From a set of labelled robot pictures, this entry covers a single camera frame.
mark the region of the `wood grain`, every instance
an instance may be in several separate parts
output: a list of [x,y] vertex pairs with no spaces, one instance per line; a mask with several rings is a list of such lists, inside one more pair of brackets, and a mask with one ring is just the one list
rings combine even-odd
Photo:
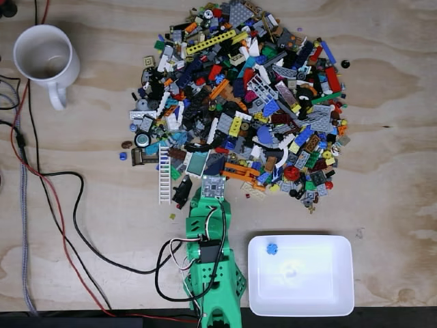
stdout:
[[[108,257],[148,269],[159,247],[184,235],[188,207],[158,206],[152,166],[118,160],[120,144],[131,139],[130,96],[139,86],[142,58],[155,55],[158,33],[184,22],[200,0],[52,1],[47,23],[62,28],[81,59],[81,74],[68,89],[68,109],[56,112],[46,92],[33,87],[44,171],[74,169],[87,181],[78,219]],[[437,305],[437,3],[432,0],[272,0],[258,3],[292,31],[327,41],[347,86],[346,116],[352,141],[344,150],[335,188],[310,215],[286,195],[247,200],[240,183],[228,182],[233,211],[229,232],[236,260],[246,273],[251,237],[269,232],[346,236],[354,252],[357,306]],[[18,14],[0,20],[0,74],[18,73],[12,47],[33,22],[33,2],[20,1]],[[11,119],[11,113],[0,113]],[[23,130],[34,162],[28,110]],[[25,310],[22,297],[18,162],[0,127],[0,310]],[[97,259],[72,226],[79,190],[74,178],[54,178],[68,236],[114,308],[168,308],[152,276],[140,276]],[[176,214],[174,220],[169,218]],[[289,213],[286,217],[279,213]],[[39,310],[96,306],[68,266],[39,180],[29,178],[30,289]],[[166,293],[182,296],[180,275],[163,269]],[[248,305],[247,293],[242,306]]]

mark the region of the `white ladder piece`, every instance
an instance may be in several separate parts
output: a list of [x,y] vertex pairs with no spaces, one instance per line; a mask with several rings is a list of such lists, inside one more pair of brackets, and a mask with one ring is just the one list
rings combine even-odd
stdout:
[[171,167],[170,167],[170,147],[159,145],[159,204],[171,203]]

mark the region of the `mug handle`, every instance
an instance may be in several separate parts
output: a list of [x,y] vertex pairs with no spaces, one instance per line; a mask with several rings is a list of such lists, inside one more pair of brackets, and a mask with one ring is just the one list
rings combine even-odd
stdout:
[[67,105],[67,94],[64,87],[58,87],[56,82],[48,84],[48,95],[50,102],[57,111],[63,111]]

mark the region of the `white tray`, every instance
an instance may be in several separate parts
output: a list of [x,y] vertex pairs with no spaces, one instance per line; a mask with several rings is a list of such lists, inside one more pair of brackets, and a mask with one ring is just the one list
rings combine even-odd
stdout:
[[[270,243],[277,253],[267,253]],[[347,316],[352,250],[342,236],[256,236],[249,243],[249,305],[259,316]]]

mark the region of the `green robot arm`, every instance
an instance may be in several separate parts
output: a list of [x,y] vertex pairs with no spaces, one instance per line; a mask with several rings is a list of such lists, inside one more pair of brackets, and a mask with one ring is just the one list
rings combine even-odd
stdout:
[[188,260],[195,260],[186,278],[186,292],[191,296],[202,293],[210,283],[223,236],[221,204],[225,211],[225,242],[219,254],[214,284],[205,296],[197,300],[202,328],[242,326],[240,299],[246,289],[246,279],[235,263],[234,251],[229,248],[227,229],[231,223],[231,206],[224,199],[224,190],[225,177],[203,176],[202,187],[192,199],[190,216],[186,218],[186,237],[202,238],[202,241],[187,246]]

